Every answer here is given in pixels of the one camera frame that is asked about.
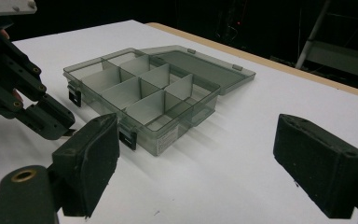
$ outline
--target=white tabletop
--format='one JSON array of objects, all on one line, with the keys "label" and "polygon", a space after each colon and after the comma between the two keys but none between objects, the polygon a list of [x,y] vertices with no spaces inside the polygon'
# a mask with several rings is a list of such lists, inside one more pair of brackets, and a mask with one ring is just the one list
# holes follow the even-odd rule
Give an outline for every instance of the white tabletop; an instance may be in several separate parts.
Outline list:
[{"label": "white tabletop", "polygon": [[[136,21],[15,42],[42,69],[48,93],[76,115],[74,128],[98,116],[68,99],[62,69],[126,48],[192,48],[256,72],[216,111],[159,157],[120,143],[121,156],[87,223],[358,223],[330,220],[272,154],[281,113],[308,119],[358,147],[358,95],[170,35]],[[0,117],[0,179],[22,166],[51,164],[64,140],[48,141],[17,120]],[[82,217],[60,222],[85,223]]]}]

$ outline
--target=white table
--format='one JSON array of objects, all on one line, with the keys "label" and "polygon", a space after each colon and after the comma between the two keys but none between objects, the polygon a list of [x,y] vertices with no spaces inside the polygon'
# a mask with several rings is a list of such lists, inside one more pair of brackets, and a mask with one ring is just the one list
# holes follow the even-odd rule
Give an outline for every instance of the white table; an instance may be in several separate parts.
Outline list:
[{"label": "white table", "polygon": [[[272,154],[281,113],[308,119],[358,147],[358,90],[293,76],[284,65],[243,59],[248,54],[229,54],[152,26],[158,25],[124,21],[15,42],[42,68],[48,93],[74,112],[77,129],[98,114],[69,101],[62,75],[69,65],[126,48],[180,45],[257,73],[219,96],[216,111],[161,156],[120,143],[116,172],[87,223],[358,223],[357,210],[350,220],[325,217]],[[22,166],[49,166],[63,142],[0,117],[0,179]],[[62,224],[85,223],[59,216]]]}]

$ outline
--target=plastic organizer box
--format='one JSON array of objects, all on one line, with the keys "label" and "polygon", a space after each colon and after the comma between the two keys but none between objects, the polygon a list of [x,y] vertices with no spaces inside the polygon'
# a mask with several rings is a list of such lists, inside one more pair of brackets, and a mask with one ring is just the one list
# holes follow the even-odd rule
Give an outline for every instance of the plastic organizer box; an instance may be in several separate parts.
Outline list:
[{"label": "plastic organizer box", "polygon": [[97,113],[116,113],[119,139],[154,156],[208,118],[218,94],[255,72],[180,46],[123,49],[63,69],[69,98]]}]

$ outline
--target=dark background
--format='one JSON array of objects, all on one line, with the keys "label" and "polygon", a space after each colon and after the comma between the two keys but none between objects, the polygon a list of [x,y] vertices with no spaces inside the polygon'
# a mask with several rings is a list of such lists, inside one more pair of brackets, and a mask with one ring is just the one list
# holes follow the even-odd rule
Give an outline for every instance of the dark background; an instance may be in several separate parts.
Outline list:
[{"label": "dark background", "polygon": [[[324,0],[35,0],[34,15],[12,17],[11,40],[112,22],[159,22],[294,66]],[[358,50],[358,0],[333,0],[317,39]],[[319,64],[308,71],[358,88],[358,77]]]}]

